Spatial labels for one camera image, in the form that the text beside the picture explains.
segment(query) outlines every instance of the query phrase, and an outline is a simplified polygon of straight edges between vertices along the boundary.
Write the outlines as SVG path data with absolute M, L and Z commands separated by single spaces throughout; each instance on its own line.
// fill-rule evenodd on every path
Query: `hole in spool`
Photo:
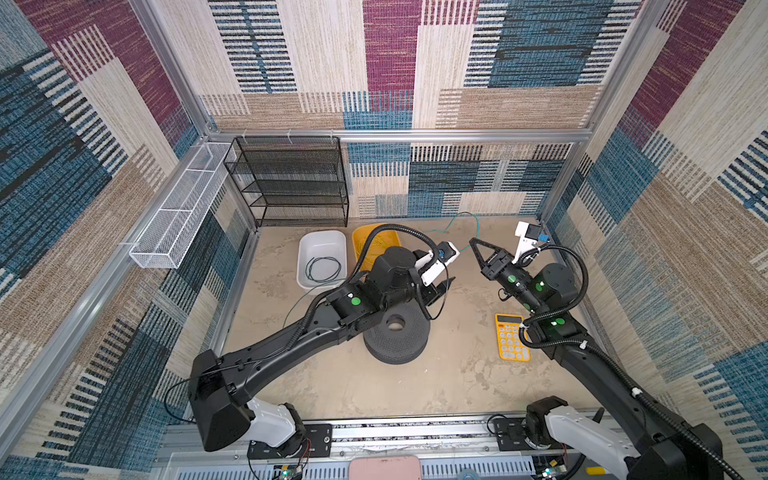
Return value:
M 406 319 L 400 315 L 392 315 L 386 320 L 386 326 L 391 332 L 399 332 L 406 326 Z

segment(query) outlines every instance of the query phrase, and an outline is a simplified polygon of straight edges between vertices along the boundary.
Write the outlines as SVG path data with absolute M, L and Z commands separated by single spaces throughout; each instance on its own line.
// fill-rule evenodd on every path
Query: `round perforated spool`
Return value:
M 412 300 L 390 308 L 382 322 L 366 330 L 363 335 L 371 355 L 384 363 L 408 363 L 427 346 L 429 320 Z

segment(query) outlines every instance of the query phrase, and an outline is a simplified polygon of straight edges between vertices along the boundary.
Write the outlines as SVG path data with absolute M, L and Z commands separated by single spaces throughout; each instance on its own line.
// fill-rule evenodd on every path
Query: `wire mesh rack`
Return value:
M 178 268 L 227 178 L 230 144 L 206 143 L 192 158 L 161 207 L 131 248 L 141 268 Z
M 346 227 L 349 193 L 336 137 L 237 137 L 224 166 L 260 227 Z

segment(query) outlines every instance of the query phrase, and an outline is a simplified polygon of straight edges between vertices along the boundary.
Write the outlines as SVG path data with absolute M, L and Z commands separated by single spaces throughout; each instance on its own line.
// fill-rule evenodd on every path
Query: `yellow plastic bin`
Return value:
M 371 234 L 374 228 L 383 224 L 384 223 L 371 223 L 370 225 L 363 225 L 362 227 L 357 227 L 355 231 L 352 232 L 352 243 L 355 244 L 355 261 L 359 260 L 360 253 L 366 244 L 368 235 Z M 368 248 L 366 259 L 362 262 L 360 269 L 371 270 L 373 267 L 373 261 L 376 260 L 379 255 L 384 253 L 384 250 L 389 247 L 400 246 L 400 238 L 397 236 L 396 231 L 385 230 L 383 232 L 379 232 L 379 234 L 373 238 L 373 242 L 371 242 L 371 246 Z

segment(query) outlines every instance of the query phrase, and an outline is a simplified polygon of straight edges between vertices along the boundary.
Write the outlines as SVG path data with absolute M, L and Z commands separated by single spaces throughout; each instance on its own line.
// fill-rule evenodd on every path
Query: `black mounting plate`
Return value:
M 498 432 L 496 443 L 501 452 L 519 452 L 521 450 L 535 450 L 525 441 L 525 429 L 523 418 L 519 419 L 493 419 L 493 431 Z
M 310 458 L 329 457 L 331 455 L 331 442 L 333 441 L 333 425 L 330 423 L 305 423 L 306 437 L 312 442 Z M 299 458 L 304 453 L 306 443 L 302 443 L 299 451 L 291 458 Z M 247 456 L 251 460 L 271 460 L 282 458 L 277 454 L 277 449 L 263 442 L 250 442 Z

